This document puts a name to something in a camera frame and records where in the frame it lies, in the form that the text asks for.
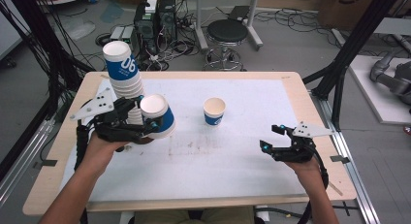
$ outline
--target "computer tower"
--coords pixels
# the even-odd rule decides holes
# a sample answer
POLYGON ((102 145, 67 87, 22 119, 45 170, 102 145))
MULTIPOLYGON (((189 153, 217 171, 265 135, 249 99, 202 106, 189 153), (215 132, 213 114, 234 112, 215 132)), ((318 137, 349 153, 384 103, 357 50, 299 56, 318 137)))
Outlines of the computer tower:
POLYGON ((177 40, 175 0, 160 0, 158 13, 160 16, 160 31, 163 39, 167 43, 177 40))
POLYGON ((147 3, 141 2, 136 9, 134 17, 134 26, 137 31, 140 50, 147 50, 150 54, 158 53, 157 40, 159 38, 158 32, 158 14, 147 13, 145 11, 147 3))

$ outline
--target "black pole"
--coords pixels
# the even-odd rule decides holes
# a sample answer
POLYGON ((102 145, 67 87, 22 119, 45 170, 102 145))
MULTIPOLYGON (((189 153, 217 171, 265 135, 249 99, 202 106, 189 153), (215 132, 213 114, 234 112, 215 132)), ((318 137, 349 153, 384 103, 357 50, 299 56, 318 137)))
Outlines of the black pole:
POLYGON ((322 78, 318 86, 312 90, 312 94, 321 100, 327 100, 330 92, 336 86, 332 106, 332 123, 337 131, 340 131, 339 115, 345 73, 395 1, 396 0, 373 0, 359 23, 355 26, 347 42, 335 57, 335 60, 325 69, 303 79, 304 83, 307 84, 322 78))

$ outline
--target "person's left hand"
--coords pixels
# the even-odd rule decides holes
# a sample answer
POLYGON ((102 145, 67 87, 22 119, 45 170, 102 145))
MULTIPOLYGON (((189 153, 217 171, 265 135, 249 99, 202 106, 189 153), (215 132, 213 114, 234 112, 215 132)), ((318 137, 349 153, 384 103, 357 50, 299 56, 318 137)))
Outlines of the person's left hand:
POLYGON ((105 170, 114 152, 128 142, 109 143, 92 133, 84 158, 79 165, 79 170, 89 176, 100 176, 105 170))

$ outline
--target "person's right arm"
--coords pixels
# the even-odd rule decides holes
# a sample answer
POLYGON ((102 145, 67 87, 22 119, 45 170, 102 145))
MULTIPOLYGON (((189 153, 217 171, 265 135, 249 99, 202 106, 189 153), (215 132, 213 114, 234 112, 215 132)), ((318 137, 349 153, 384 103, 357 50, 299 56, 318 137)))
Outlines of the person's right arm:
POLYGON ((306 163, 285 163, 296 175, 307 193, 315 224, 339 223, 332 208, 329 196, 321 179, 320 169, 315 158, 306 163))

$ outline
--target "white mounting plate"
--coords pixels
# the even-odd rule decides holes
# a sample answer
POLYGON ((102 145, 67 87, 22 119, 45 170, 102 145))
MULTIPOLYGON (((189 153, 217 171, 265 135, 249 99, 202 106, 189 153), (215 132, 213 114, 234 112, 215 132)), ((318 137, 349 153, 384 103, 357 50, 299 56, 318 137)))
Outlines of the white mounting plate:
POLYGON ((305 137, 305 138, 313 138, 313 137, 319 137, 319 136, 327 136, 327 135, 333 135, 334 131, 313 125, 310 123, 304 123, 303 121, 299 124, 299 126, 296 127, 296 129, 293 132, 294 136, 298 137, 305 137))
POLYGON ((111 89, 107 87, 99 93, 94 99, 90 100, 81 109, 70 116, 72 120, 79 120, 89 116, 110 112, 114 110, 114 103, 111 96, 111 89))

